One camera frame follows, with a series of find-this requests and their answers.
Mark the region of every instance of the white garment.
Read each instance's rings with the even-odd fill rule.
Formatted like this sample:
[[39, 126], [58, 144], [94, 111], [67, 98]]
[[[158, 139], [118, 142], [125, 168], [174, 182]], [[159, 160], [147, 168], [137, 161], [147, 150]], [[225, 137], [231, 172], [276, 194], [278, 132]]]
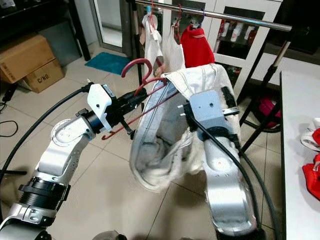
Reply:
[[164, 58], [164, 72], [172, 73], [174, 71], [185, 69], [185, 56], [182, 44], [177, 44], [174, 37], [175, 26], [171, 26], [169, 35], [165, 39], [163, 45], [163, 58]]
[[[157, 31], [158, 27], [158, 20], [156, 16], [152, 15], [152, 21], [154, 24], [154, 27], [152, 26], [150, 22], [150, 13], [145, 15], [142, 19], [142, 24], [145, 31], [145, 46], [144, 46], [144, 58], [148, 59], [153, 66], [155, 66], [155, 62], [157, 57], [162, 57], [162, 51], [161, 51], [161, 35]], [[154, 78], [154, 70], [152, 70], [152, 73], [147, 78], [147, 80]], [[144, 65], [144, 75], [148, 73], [148, 67]]]
[[[208, 90], [218, 92], [222, 109], [227, 104], [222, 87], [228, 87], [233, 94], [226, 70], [218, 64], [181, 69], [163, 74], [170, 82], [148, 99], [145, 111], [160, 103], [176, 90], [176, 95], [164, 104], [144, 115], [134, 135], [130, 154], [130, 168], [136, 179], [151, 191], [161, 191], [170, 182], [183, 177], [185, 173], [195, 174], [205, 161], [203, 142], [197, 132], [190, 132], [182, 108], [178, 105], [195, 93]], [[227, 116], [235, 133], [240, 136], [238, 116]]]

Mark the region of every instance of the cardboard box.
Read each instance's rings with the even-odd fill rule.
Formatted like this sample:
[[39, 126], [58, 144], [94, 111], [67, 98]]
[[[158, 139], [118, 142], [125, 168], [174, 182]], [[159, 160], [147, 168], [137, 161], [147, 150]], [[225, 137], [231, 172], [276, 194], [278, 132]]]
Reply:
[[53, 59], [47, 40], [41, 35], [32, 36], [1, 51], [0, 78], [15, 83]]
[[23, 77], [19, 84], [36, 93], [50, 87], [64, 77], [64, 73], [57, 59], [52, 60], [27, 76]]

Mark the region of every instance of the black power cord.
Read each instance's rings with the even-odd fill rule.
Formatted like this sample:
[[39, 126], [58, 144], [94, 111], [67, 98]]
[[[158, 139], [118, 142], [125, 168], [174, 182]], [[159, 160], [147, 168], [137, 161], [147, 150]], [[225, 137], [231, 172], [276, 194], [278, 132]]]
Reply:
[[0, 102], [0, 113], [5, 110], [5, 108], [7, 107], [7, 102]]
[[[199, 123], [193, 116], [190, 116], [190, 118], [194, 121], [194, 123], [199, 127], [199, 129], [201, 129], [223, 152], [225, 152], [225, 154], [228, 155], [229, 158], [232, 159], [232, 161], [234, 162], [234, 164], [239, 168], [240, 172], [242, 173], [245, 181], [247, 182], [248, 184], [248, 187], [249, 187], [249, 190], [252, 194], [252, 192], [254, 191], [253, 190], [253, 187], [252, 187], [252, 183], [248, 177], [248, 174], [246, 173], [244, 167], [240, 164], [240, 162], [235, 158], [235, 156], [233, 156], [233, 154], [225, 147], [223, 146], [223, 144], [221, 142], [219, 142], [219, 140], [214, 137], [210, 132], [207, 131], [207, 129], [201, 125], [201, 123]], [[267, 200], [267, 204], [269, 206], [269, 209], [270, 209], [270, 212], [271, 212], [271, 218], [272, 218], [272, 223], [273, 223], [273, 227], [274, 227], [274, 234], [275, 234], [275, 239], [276, 240], [280, 240], [280, 230], [279, 230], [279, 224], [278, 224], [278, 220], [276, 218], [276, 211], [275, 211], [275, 207], [272, 203], [272, 200], [271, 200], [271, 197], [267, 191], [267, 188], [264, 184], [264, 182], [262, 181], [261, 179], [261, 176], [259, 175], [257, 169], [255, 168], [255, 166], [253, 165], [253, 163], [249, 160], [249, 158], [247, 157], [247, 155], [241, 150], [241, 148], [238, 148], [239, 149], [239, 155], [242, 156], [245, 161], [248, 163], [249, 167], [252, 169], [254, 175], [256, 176], [256, 178], [258, 179], [258, 182], [262, 188], [262, 191], [265, 195], [265, 198]], [[255, 214], [256, 214], [256, 209], [257, 206], [255, 206], [255, 203], [257, 203], [256, 201], [256, 196], [255, 194], [252, 195], [252, 200], [253, 200], [253, 208], [254, 208], [254, 211], [255, 211]], [[259, 215], [256, 215], [256, 218], [257, 218], [257, 225], [261, 228], [261, 224], [259, 223], [258, 224], [258, 220], [260, 222], [260, 218], [259, 218]]]
[[10, 138], [18, 132], [18, 129], [19, 129], [18, 123], [14, 120], [0, 122], [0, 124], [5, 124], [5, 123], [14, 123], [15, 124], [15, 131], [11, 135], [0, 135], [0, 137], [3, 137], [3, 138]]
[[[71, 93], [70, 95], [66, 96], [65, 98], [63, 98], [62, 100], [60, 100], [59, 102], [57, 102], [55, 105], [53, 105], [49, 110], [47, 110], [30, 128], [28, 131], [26, 131], [26, 133], [22, 136], [22, 138], [17, 142], [17, 144], [14, 146], [14, 148], [12, 149], [12, 151], [10, 152], [10, 155], [8, 156], [8, 158], [6, 159], [2, 170], [0, 171], [0, 185], [1, 182], [4, 178], [5, 172], [9, 167], [10, 162], [12, 161], [14, 155], [16, 154], [16, 152], [18, 151], [19, 147], [22, 145], [22, 143], [27, 139], [27, 137], [36, 129], [36, 127], [49, 115], [51, 114], [56, 108], [58, 108], [59, 106], [61, 106], [62, 104], [64, 104], [65, 102], [67, 102], [68, 100], [70, 100], [71, 98], [75, 97], [76, 95], [80, 94], [80, 93], [88, 93], [90, 86], [93, 84], [93, 82], [90, 82], [89, 84], [87, 84], [86, 86], [83, 86], [82, 88], [74, 91], [73, 93]], [[1, 205], [0, 205], [0, 221], [3, 221], [3, 216], [2, 216], [2, 211], [1, 211]]]

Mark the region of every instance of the red cloth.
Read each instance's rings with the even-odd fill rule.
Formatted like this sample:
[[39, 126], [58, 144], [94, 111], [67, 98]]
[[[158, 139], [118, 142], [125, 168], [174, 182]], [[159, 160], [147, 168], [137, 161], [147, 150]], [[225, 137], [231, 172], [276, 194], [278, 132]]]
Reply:
[[312, 137], [315, 140], [315, 142], [320, 145], [320, 128], [314, 131]]
[[[320, 153], [315, 156], [314, 163], [320, 162]], [[314, 170], [315, 164], [308, 163], [302, 167], [306, 188], [308, 191], [320, 200], [320, 167], [318, 166], [317, 170]]]
[[189, 25], [182, 33], [181, 44], [183, 47], [186, 68], [197, 67], [215, 62], [214, 53], [206, 39], [202, 28], [191, 30]]

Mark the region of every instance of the tiled floor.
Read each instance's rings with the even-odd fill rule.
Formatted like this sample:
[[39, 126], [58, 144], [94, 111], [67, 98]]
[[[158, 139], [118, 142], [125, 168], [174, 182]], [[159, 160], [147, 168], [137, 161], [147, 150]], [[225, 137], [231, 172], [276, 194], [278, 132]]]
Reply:
[[[96, 45], [90, 46], [96, 55], [106, 51]], [[15, 120], [19, 124], [17, 134], [0, 140], [0, 163], [3, 165], [15, 143], [41, 114], [72, 91], [87, 83], [107, 83], [119, 96], [138, 86], [137, 69], [133, 68], [125, 79], [119, 75], [84, 66], [80, 58], [64, 68], [65, 77], [37, 94], [18, 88], [8, 107], [0, 115], [1, 121]], [[1, 86], [1, 97], [5, 88]], [[50, 141], [52, 126], [63, 119], [72, 118], [76, 112], [88, 108], [85, 94], [81, 94], [57, 109], [36, 129], [15, 155], [10, 169], [27, 170], [27, 176], [6, 176], [1, 186], [0, 198], [11, 205], [19, 199], [20, 184], [26, 183]], [[130, 119], [139, 110], [125, 116]], [[10, 131], [1, 126], [1, 133]], [[242, 142], [253, 129], [243, 125]], [[83, 151], [79, 166], [71, 181], [68, 200], [62, 205], [54, 224], [48, 231], [56, 240], [90, 240], [100, 232], [117, 230], [130, 240], [178, 240], [190, 237], [195, 240], [216, 239], [209, 209], [205, 202], [204, 172], [187, 174], [172, 182], [163, 192], [150, 192], [133, 178], [128, 159], [131, 141], [123, 131], [110, 140], [101, 140], [98, 135]], [[281, 189], [281, 141], [280, 134], [262, 133], [247, 150], [261, 174], [275, 204], [279, 220], [282, 221]], [[243, 163], [252, 179], [259, 204], [260, 217], [267, 239], [272, 240], [273, 226], [258, 182], [249, 167]]]

